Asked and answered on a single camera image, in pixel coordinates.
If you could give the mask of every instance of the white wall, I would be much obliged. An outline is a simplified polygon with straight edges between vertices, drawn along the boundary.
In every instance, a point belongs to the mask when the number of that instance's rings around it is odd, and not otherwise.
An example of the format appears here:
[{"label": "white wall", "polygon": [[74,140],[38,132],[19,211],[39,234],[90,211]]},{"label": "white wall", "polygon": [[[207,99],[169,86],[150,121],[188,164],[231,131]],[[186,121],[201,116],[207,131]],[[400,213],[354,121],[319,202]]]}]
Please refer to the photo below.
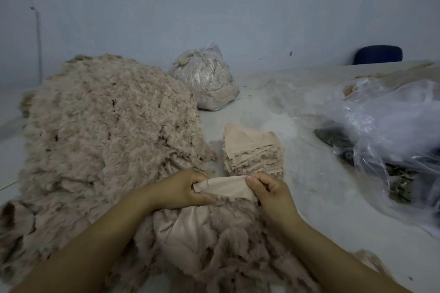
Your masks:
[{"label": "white wall", "polygon": [[34,1],[45,75],[78,53],[167,69],[210,41],[234,72],[347,64],[371,44],[398,45],[405,60],[440,56],[440,0]]},{"label": "white wall", "polygon": [[32,0],[0,0],[0,89],[38,83]]}]

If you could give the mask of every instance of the clear plastic bag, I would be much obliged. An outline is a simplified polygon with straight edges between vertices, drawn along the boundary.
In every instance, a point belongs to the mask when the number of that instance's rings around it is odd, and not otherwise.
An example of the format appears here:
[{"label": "clear plastic bag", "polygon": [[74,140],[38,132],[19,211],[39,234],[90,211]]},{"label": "clear plastic bag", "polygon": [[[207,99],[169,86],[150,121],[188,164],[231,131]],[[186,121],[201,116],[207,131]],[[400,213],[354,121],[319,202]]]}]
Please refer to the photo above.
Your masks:
[{"label": "clear plastic bag", "polygon": [[370,78],[354,88],[324,104],[333,123],[316,136],[355,167],[371,205],[440,237],[438,84],[420,80],[392,90]]},{"label": "clear plastic bag", "polygon": [[201,109],[219,110],[240,92],[220,48],[214,44],[185,51],[175,60],[169,74],[190,88]]}]

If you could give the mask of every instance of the finger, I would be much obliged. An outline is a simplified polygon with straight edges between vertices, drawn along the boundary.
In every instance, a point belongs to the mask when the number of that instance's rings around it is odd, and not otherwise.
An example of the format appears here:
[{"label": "finger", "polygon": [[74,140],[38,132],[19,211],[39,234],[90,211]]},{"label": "finger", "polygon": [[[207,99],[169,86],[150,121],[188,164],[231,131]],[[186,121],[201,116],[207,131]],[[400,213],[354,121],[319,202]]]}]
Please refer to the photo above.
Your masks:
[{"label": "finger", "polygon": [[204,181],[206,179],[208,179],[208,177],[206,175],[201,174],[201,173],[193,172],[192,179],[191,179],[191,184],[199,183],[199,182]]},{"label": "finger", "polygon": [[254,194],[260,201],[263,200],[269,194],[269,192],[266,190],[264,185],[254,176],[246,177],[246,184],[254,192]]},{"label": "finger", "polygon": [[267,185],[269,190],[272,190],[278,184],[278,180],[276,178],[265,172],[258,172],[252,174],[252,176],[259,180],[262,184]]},{"label": "finger", "polygon": [[213,205],[217,202],[217,200],[208,194],[191,194],[191,204],[194,206],[206,206]]}]

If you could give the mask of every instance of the white plastic bag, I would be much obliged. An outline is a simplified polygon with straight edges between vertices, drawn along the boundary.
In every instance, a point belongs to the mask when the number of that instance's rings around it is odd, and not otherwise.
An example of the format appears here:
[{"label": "white plastic bag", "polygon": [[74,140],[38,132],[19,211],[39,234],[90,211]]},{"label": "white plastic bag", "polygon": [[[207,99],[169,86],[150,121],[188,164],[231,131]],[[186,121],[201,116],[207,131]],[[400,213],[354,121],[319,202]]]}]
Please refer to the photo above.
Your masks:
[{"label": "white plastic bag", "polygon": [[220,48],[214,44],[185,51],[175,60],[169,74],[190,88],[201,109],[219,110],[240,92]]},{"label": "white plastic bag", "polygon": [[[323,107],[337,123],[329,128],[335,152],[355,166],[371,205],[440,237],[438,84],[420,80],[391,91],[379,79],[358,79],[355,88]],[[343,136],[335,140],[338,128]],[[316,134],[330,139],[325,131]]]}]

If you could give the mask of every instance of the right hand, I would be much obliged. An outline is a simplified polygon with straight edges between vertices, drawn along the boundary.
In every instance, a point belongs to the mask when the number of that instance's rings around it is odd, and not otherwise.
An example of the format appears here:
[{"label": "right hand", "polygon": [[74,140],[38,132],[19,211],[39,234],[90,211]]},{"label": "right hand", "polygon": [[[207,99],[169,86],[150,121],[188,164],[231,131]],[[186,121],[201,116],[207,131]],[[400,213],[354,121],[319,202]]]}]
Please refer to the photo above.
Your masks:
[{"label": "right hand", "polygon": [[260,200],[269,224],[285,232],[292,224],[302,222],[287,184],[267,173],[246,177],[246,183]]}]

